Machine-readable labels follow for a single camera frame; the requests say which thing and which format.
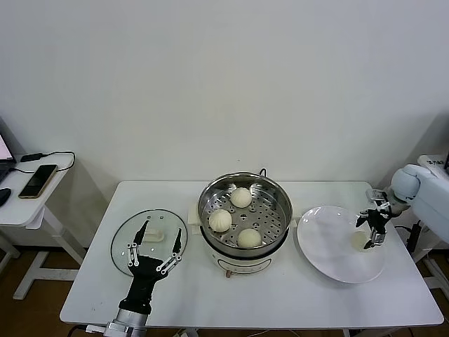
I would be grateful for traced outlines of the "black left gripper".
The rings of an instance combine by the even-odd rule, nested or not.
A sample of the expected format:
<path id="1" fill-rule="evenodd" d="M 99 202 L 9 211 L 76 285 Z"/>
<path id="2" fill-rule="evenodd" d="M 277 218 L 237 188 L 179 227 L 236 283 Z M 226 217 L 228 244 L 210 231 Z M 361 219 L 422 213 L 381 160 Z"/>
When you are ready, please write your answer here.
<path id="1" fill-rule="evenodd" d="M 182 230 L 179 229 L 173 245 L 171 256 L 164 262 L 149 256 L 140 256 L 140 246 L 143 242 L 149 220 L 136 232 L 133 242 L 127 244 L 128 267 L 133 280 L 127 296 L 119 303 L 119 309 L 150 313 L 150 301 L 155 283 L 162 280 L 182 260 Z"/>

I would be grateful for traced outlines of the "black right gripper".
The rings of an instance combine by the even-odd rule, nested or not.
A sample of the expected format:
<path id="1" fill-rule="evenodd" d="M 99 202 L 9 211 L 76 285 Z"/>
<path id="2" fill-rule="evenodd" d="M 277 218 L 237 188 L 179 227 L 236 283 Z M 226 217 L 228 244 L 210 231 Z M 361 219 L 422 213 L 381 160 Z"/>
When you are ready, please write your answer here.
<path id="1" fill-rule="evenodd" d="M 361 211 L 356 220 L 355 227 L 360 227 L 365 222 L 371 229 L 369 240 L 365 243 L 363 249 L 371 249 L 375 246 L 381 246 L 385 238 L 385 225 L 392 218 L 391 206 L 377 207 L 376 209 L 368 209 Z"/>

